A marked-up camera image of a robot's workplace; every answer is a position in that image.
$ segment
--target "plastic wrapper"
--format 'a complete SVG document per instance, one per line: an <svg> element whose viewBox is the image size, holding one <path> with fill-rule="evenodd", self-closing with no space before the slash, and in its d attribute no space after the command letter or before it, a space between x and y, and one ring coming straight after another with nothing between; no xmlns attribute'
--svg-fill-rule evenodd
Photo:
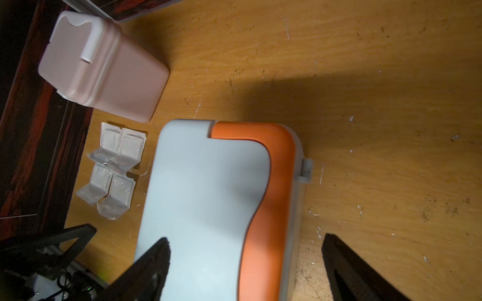
<svg viewBox="0 0 482 301"><path fill-rule="evenodd" d="M79 189L76 194L89 205L95 204L109 192L113 174L114 172L110 168L95 164L90 182Z"/></svg>
<svg viewBox="0 0 482 301"><path fill-rule="evenodd" d="M114 173L109 195L102 202L97 203L100 215L110 219L118 219L131 207L135 181L125 175Z"/></svg>
<svg viewBox="0 0 482 301"><path fill-rule="evenodd" d="M101 124L100 147L87 156L99 164L107 164L119 153L122 130L105 122Z"/></svg>
<svg viewBox="0 0 482 301"><path fill-rule="evenodd" d="M125 174L141 161L146 144L146 134L131 129L122 129L120 142L117 155L107 163L107 166L117 173Z"/></svg>

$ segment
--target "pink plastic container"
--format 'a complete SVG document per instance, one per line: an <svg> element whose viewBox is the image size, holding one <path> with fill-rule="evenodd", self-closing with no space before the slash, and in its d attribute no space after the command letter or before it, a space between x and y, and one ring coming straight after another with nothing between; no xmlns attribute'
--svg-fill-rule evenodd
<svg viewBox="0 0 482 301"><path fill-rule="evenodd" d="M117 24L65 11L57 19L39 74L67 100L147 122L169 70Z"/></svg>

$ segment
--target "orange plastic lid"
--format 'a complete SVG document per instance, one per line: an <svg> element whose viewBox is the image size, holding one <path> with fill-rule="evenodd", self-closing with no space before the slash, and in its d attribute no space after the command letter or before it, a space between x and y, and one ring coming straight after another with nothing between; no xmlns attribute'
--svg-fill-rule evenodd
<svg viewBox="0 0 482 301"><path fill-rule="evenodd" d="M252 140L269 152L266 194L249 225L241 256L239 301L277 301L286 245L296 144L282 125L218 122L211 138Z"/></svg>

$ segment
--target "wooden table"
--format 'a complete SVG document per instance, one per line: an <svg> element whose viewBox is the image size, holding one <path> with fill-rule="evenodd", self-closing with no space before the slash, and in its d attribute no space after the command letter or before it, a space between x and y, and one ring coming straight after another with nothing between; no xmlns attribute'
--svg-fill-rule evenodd
<svg viewBox="0 0 482 301"><path fill-rule="evenodd" d="M71 201L66 226L98 229L87 267L112 282L132 264L168 121L278 122L315 162L294 300L331 298L317 226L413 300L481 298L480 1L184 0L123 28L171 76L149 123L94 111L84 153L103 121L148 139L119 220ZM93 165L82 157L75 190Z"/></svg>

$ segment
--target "white debris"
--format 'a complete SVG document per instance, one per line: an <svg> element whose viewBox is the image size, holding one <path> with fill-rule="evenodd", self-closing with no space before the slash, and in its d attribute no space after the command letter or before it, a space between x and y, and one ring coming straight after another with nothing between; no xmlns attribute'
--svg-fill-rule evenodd
<svg viewBox="0 0 482 301"><path fill-rule="evenodd" d="M149 165L147 166L146 172L144 172L143 174L139 175L139 177L144 177L145 175L147 175L147 172L149 171L150 163L151 163L151 161L149 161Z"/></svg>
<svg viewBox="0 0 482 301"><path fill-rule="evenodd" d="M290 33L288 32L288 21L286 17L284 18L284 23L286 24L286 35L288 36L288 40L290 40Z"/></svg>
<svg viewBox="0 0 482 301"><path fill-rule="evenodd" d="M194 119L196 119L196 115L198 114L199 108L201 107L201 101L202 101L202 98L199 99L198 108L196 109L196 112L194 113Z"/></svg>
<svg viewBox="0 0 482 301"><path fill-rule="evenodd" d="M320 177L320 185L321 185L321 181L323 180L323 168L325 167L325 163L322 162L321 163L321 177Z"/></svg>
<svg viewBox="0 0 482 301"><path fill-rule="evenodd" d="M314 214L311 212L311 209L308 209L308 213L315 219L319 219L320 218L320 214Z"/></svg>

